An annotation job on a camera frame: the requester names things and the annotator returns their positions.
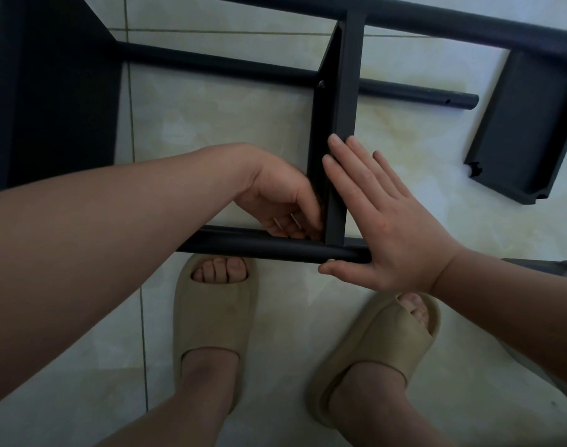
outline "beige slipper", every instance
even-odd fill
[[[401,293],[377,293],[362,309],[343,340],[317,368],[306,390],[306,406],[320,423],[334,428],[329,398],[347,370],[356,362],[379,362],[411,379],[432,345],[441,324],[436,300],[418,293],[428,308],[428,331],[397,301]]]
[[[205,284],[192,280],[192,272],[221,255],[195,254],[180,272],[174,298],[174,385],[182,376],[182,358],[190,350],[218,347],[240,356],[232,410],[242,394],[246,348],[258,298],[258,272],[254,259],[243,259],[248,276],[236,284]]]

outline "footwear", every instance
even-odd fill
[[[356,362],[378,362],[411,379],[416,367],[434,342],[441,312],[430,295],[418,293],[428,308],[428,330],[397,300],[401,293],[377,293],[362,309],[345,337],[317,368],[305,401],[312,417],[334,428],[329,417],[329,398],[347,370]]]
[[[248,338],[257,308],[258,271],[254,259],[244,259],[246,280],[235,284],[205,284],[192,280],[192,272],[207,260],[221,255],[195,254],[180,272],[174,297],[174,385],[180,387],[182,358],[191,350],[215,347],[240,357],[234,409],[242,394]]]

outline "person's left hand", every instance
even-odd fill
[[[256,160],[258,171],[250,188],[234,200],[236,204],[275,237],[319,240],[320,206],[308,178],[264,150],[252,147],[248,154]]]

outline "forearm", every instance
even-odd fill
[[[216,146],[0,193],[0,397],[248,187],[243,150]]]
[[[567,278],[463,250],[431,293],[567,382]]]

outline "tile floor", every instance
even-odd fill
[[[215,0],[86,1],[119,40],[314,70],[333,27]],[[567,29],[567,0],[408,1]],[[531,206],[478,185],[462,165],[505,51],[368,28],[362,55],[363,77],[480,95],[472,111],[369,97],[358,104],[357,136],[383,150],[456,238],[500,257],[567,258],[567,156],[549,199]],[[141,65],[125,66],[123,76],[116,162],[249,141],[305,165],[307,90]],[[257,225],[234,205],[213,223]],[[351,218],[347,233],[359,235]],[[173,254],[139,292],[0,403],[0,446],[91,445],[173,392],[171,305],[188,257]],[[312,264],[262,260],[259,268],[268,291],[259,297],[248,383],[218,444],[346,445],[308,418],[302,389],[369,292],[321,276]],[[408,395],[463,445],[567,445],[567,400],[446,306]]]

